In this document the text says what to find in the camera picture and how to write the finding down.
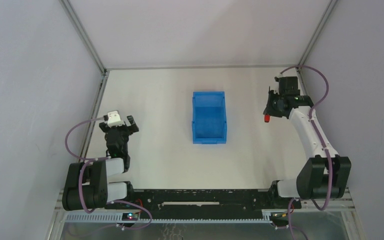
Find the red black screwdriver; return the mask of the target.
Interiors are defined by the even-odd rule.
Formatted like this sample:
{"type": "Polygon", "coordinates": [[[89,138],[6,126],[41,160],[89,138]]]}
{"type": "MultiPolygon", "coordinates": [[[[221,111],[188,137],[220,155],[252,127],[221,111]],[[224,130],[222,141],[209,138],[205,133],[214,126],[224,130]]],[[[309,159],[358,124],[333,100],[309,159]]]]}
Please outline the red black screwdriver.
{"type": "Polygon", "coordinates": [[[264,122],[265,122],[265,123],[269,123],[269,122],[270,122],[270,119],[271,119],[271,116],[270,116],[270,115],[268,115],[268,114],[265,114],[265,115],[264,115],[264,122]]]}

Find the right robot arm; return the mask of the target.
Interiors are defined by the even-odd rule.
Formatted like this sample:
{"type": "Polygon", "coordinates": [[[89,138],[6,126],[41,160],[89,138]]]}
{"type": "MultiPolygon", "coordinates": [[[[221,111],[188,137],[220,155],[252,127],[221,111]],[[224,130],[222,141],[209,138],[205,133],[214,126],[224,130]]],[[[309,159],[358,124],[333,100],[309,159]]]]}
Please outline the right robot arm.
{"type": "Polygon", "coordinates": [[[296,76],[277,76],[277,89],[268,91],[264,121],[287,118],[295,128],[307,162],[295,179],[277,180],[273,185],[281,198],[342,198],[351,171],[351,161],[330,144],[318,122],[314,104],[302,95],[296,76]]]}

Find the blue plastic bin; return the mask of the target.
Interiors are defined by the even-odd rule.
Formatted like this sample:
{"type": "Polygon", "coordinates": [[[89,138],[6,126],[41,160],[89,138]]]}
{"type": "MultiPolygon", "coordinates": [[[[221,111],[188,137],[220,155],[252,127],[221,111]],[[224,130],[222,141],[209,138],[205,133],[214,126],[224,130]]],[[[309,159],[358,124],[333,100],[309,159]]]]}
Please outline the blue plastic bin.
{"type": "Polygon", "coordinates": [[[195,91],[192,95],[192,142],[218,145],[227,142],[226,100],[223,91],[195,91]]]}

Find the left aluminium frame rail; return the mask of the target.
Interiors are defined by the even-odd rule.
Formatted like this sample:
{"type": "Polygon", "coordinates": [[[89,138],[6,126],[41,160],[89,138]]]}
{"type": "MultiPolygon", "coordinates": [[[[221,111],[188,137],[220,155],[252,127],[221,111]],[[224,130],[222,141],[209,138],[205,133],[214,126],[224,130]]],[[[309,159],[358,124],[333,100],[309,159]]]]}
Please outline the left aluminium frame rail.
{"type": "MultiPolygon", "coordinates": [[[[68,19],[70,20],[72,26],[77,32],[77,35],[79,36],[85,49],[89,53],[90,57],[92,58],[93,62],[95,63],[95,65],[97,66],[100,72],[100,79],[98,81],[97,91],[93,100],[92,110],[90,114],[90,118],[94,119],[98,117],[101,102],[102,102],[103,95],[104,95],[105,88],[108,81],[108,70],[104,66],[101,58],[99,57],[99,54],[94,44],[92,43],[92,40],[89,37],[84,25],[82,24],[80,17],[76,13],[76,10],[73,4],[71,3],[71,1],[59,0],[59,3],[61,4],[63,10],[65,11],[68,19]]],[[[87,157],[95,123],[94,122],[86,123],[84,126],[85,126],[85,135],[84,135],[83,142],[81,144],[81,151],[78,154],[80,157],[77,159],[79,162],[83,162],[84,159],[87,157]]]]}

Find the back aluminium frame rail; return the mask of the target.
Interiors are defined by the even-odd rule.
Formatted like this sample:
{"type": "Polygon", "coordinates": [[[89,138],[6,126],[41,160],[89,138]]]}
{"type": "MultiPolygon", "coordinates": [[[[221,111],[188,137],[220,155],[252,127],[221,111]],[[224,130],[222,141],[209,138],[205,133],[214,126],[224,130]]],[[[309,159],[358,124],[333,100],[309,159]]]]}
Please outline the back aluminium frame rail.
{"type": "Polygon", "coordinates": [[[107,72],[118,70],[170,70],[170,69],[225,69],[225,68],[287,68],[292,64],[231,64],[231,65],[180,65],[180,66],[144,66],[144,67],[108,67],[107,72]]]}

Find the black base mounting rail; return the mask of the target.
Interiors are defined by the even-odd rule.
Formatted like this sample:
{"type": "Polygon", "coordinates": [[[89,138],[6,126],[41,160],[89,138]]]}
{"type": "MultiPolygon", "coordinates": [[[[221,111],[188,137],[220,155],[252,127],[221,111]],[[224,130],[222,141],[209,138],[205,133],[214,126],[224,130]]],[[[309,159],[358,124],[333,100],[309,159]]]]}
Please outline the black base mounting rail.
{"type": "Polygon", "coordinates": [[[136,189],[128,197],[153,218],[256,218],[263,211],[286,210],[289,198],[275,189],[136,189]]]}

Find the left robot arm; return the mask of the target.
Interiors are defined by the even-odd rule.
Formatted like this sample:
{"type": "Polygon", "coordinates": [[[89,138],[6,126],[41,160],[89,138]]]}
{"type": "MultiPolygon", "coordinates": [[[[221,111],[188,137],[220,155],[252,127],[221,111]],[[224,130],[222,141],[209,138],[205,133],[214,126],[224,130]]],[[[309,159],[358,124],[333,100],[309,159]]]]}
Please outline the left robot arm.
{"type": "Polygon", "coordinates": [[[91,213],[94,209],[104,208],[107,203],[132,198],[134,189],[129,181],[109,181],[110,177],[130,169],[128,141],[139,127],[133,116],[127,116],[127,120],[129,125],[117,111],[98,118],[99,128],[104,133],[105,156],[81,157],[80,162],[69,165],[62,194],[62,206],[66,211],[91,213]]]}

